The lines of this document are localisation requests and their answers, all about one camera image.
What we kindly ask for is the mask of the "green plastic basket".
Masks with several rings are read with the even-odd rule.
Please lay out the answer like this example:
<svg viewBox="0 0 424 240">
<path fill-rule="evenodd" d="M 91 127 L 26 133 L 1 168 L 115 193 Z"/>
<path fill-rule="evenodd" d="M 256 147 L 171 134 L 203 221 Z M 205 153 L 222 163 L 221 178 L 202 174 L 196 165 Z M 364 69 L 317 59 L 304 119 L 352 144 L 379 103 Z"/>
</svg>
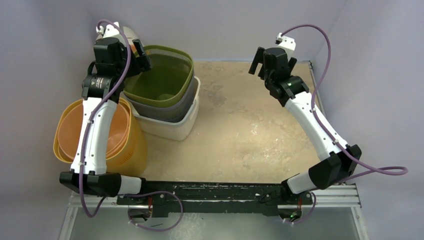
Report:
<svg viewBox="0 0 424 240">
<path fill-rule="evenodd" d="M 163 45 L 144 47 L 152 69 L 127 78 L 123 94 L 144 105 L 167 108 L 186 93 L 194 76 L 192 57 L 179 49 Z"/>
</svg>

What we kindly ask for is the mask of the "grey plastic basket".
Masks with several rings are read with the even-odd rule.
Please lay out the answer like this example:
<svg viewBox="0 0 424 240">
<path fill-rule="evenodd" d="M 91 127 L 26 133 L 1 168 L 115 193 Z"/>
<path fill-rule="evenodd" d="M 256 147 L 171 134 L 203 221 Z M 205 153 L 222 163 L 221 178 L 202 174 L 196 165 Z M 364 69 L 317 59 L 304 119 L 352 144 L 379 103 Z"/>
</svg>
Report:
<svg viewBox="0 0 424 240">
<path fill-rule="evenodd" d="M 138 103 L 134 100 L 125 97 L 134 107 L 138 115 L 165 122 L 176 123 L 181 121 L 190 107 L 192 106 L 197 92 L 198 81 L 193 76 L 187 90 L 182 98 L 174 105 L 169 107 L 155 107 Z"/>
</svg>

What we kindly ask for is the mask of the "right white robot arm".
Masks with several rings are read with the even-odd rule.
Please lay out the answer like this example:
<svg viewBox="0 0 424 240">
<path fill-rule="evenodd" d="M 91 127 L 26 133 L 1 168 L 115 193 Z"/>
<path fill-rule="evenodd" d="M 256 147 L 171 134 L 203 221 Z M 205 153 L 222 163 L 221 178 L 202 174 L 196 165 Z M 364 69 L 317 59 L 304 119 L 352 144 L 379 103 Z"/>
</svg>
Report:
<svg viewBox="0 0 424 240">
<path fill-rule="evenodd" d="M 312 108 L 312 94 L 308 86 L 302 78 L 291 74 L 296 62 L 296 59 L 288 59 L 283 48 L 259 47 L 248 71 L 253 75 L 258 64 L 262 65 L 258 77 L 264 80 L 269 94 L 300 124 L 320 160 L 307 171 L 281 183 L 280 196 L 288 204 L 298 200 L 303 192 L 324 190 L 350 177 L 357 163 L 348 154 L 355 158 L 362 155 L 358 145 L 349 145 L 343 138 L 333 140 L 319 125 L 315 117 L 322 116 L 322 113 L 318 108 Z"/>
</svg>

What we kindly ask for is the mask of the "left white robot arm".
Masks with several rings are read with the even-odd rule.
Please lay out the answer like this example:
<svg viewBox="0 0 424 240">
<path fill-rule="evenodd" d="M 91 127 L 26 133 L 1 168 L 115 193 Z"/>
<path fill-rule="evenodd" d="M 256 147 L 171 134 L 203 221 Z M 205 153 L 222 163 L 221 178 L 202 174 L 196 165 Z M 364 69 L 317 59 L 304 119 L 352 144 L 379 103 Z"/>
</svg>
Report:
<svg viewBox="0 0 424 240">
<path fill-rule="evenodd" d="M 106 157 L 107 136 L 125 79 L 151 69 L 140 41 L 135 39 L 133 43 L 138 56 L 126 37 L 122 40 L 103 37 L 95 41 L 95 60 L 82 81 L 83 117 L 78 147 L 70 169 L 60 173 L 59 181 L 81 196 L 129 195 L 132 201 L 142 205 L 149 199 L 142 179 L 108 172 Z"/>
</svg>

